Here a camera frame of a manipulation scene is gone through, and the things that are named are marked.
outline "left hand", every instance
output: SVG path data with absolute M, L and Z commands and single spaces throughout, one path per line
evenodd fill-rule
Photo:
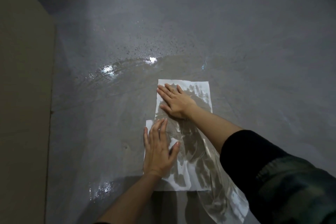
M 171 154 L 169 154 L 166 137 L 167 123 L 167 119 L 156 121 L 149 131 L 149 136 L 146 127 L 143 131 L 143 142 L 146 150 L 143 161 L 144 174 L 153 174 L 162 178 L 170 171 L 177 159 L 180 142 L 174 144 Z

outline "camouflage sleeve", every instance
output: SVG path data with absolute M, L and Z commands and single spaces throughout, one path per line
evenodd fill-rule
M 224 143 L 221 163 L 245 193 L 250 210 L 260 223 L 336 223 L 336 179 L 333 176 L 304 159 L 275 149 L 278 147 L 252 131 L 229 139 L 236 142 Z M 242 144 L 248 146 L 246 151 L 255 153 L 247 157 L 239 155 Z M 233 163 L 233 156 L 239 156 L 240 161 Z M 242 174 L 246 169 L 254 171 Z

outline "right hand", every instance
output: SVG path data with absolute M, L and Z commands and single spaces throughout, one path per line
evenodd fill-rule
M 173 117 L 184 119 L 187 117 L 187 109 L 193 105 L 197 106 L 196 102 L 185 94 L 179 85 L 177 91 L 167 83 L 165 86 L 158 85 L 157 87 L 158 94 L 168 104 L 160 105 L 160 108 Z

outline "gray concrete floor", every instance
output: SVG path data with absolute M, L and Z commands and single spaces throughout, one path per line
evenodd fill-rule
M 336 175 L 336 0 L 39 1 L 57 25 L 47 224 L 94 221 L 141 175 L 159 78 L 209 81 L 214 113 Z M 211 220 L 172 192 L 141 222 Z

